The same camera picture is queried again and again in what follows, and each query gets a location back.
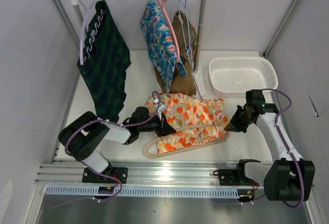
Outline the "blue floral skirt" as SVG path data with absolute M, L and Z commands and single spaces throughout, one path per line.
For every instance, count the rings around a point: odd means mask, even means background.
M 177 56 L 168 22 L 154 0 L 148 2 L 140 28 L 146 40 L 149 59 L 160 74 L 165 90 L 169 92 L 175 71 L 184 78 L 187 72 L 181 58 Z

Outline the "pink plastic hanger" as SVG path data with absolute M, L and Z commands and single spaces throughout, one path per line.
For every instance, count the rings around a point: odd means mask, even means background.
M 167 0 L 161 0 L 161 1 L 160 0 L 155 0 L 155 1 L 158 2 L 159 7 L 162 10 L 163 16 L 164 16 L 164 18 L 166 19 L 166 21 L 168 23 L 168 27 L 169 27 L 169 30 L 170 30 L 170 33 L 171 33 L 171 36 L 172 36 L 172 40 L 174 42 L 175 49 L 176 49 L 176 63 L 178 63 L 179 60 L 180 60 L 179 44 L 178 44 L 178 41 L 177 41 L 177 38 L 176 38 L 176 35 L 175 35 L 175 32 L 174 32 L 172 23 L 170 21 L 170 18 L 168 16 L 168 13 L 167 13 L 166 8 L 165 8 Z

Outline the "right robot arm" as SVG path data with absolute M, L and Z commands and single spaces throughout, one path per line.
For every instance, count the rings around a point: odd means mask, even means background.
M 309 199 L 316 169 L 312 161 L 304 160 L 295 149 L 281 122 L 281 115 L 291 107 L 292 101 L 278 110 L 275 104 L 266 103 L 261 89 L 247 91 L 245 99 L 245 105 L 237 106 L 225 131 L 246 133 L 248 126 L 254 124 L 265 138 L 272 166 L 241 159 L 236 165 L 235 180 L 242 185 L 253 180 L 263 186 L 268 200 L 299 208 Z

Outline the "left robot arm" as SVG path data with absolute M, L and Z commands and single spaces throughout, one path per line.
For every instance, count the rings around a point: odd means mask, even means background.
M 130 145 L 139 138 L 140 133 L 145 132 L 155 132 L 157 136 L 164 137 L 176 133 L 176 129 L 167 122 L 162 112 L 156 110 L 155 114 L 150 114 L 146 107 L 140 106 L 122 125 L 102 120 L 88 111 L 60 131 L 58 140 L 70 156 L 87 167 L 85 173 L 88 176 L 105 183 L 119 175 L 97 151 L 100 142 L 105 139 Z

